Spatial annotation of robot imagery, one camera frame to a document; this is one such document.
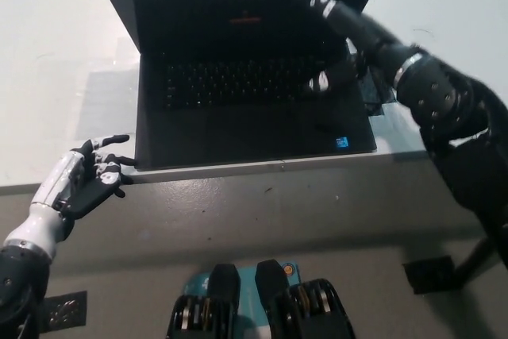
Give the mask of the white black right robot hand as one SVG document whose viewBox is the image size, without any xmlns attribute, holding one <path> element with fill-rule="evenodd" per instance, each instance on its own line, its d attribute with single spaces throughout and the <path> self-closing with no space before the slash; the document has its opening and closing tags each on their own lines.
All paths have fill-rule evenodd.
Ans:
<svg viewBox="0 0 508 339">
<path fill-rule="evenodd" d="M 420 48 L 403 44 L 373 18 L 338 0 L 304 0 L 338 35 L 348 38 L 369 67 L 381 72 L 393 88 L 424 58 Z"/>
</svg>

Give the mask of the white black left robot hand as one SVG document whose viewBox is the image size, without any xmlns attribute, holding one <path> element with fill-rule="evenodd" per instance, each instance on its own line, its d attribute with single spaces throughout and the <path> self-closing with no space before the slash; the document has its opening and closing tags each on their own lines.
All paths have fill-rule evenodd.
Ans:
<svg viewBox="0 0 508 339">
<path fill-rule="evenodd" d="M 136 161 L 99 149 L 129 140 L 128 135 L 89 139 L 66 152 L 50 175 L 39 186 L 32 203 L 52 208 L 64 218 L 84 218 L 110 196 L 125 197 L 123 185 L 132 185 L 132 177 L 122 173 L 124 166 Z"/>
</svg>

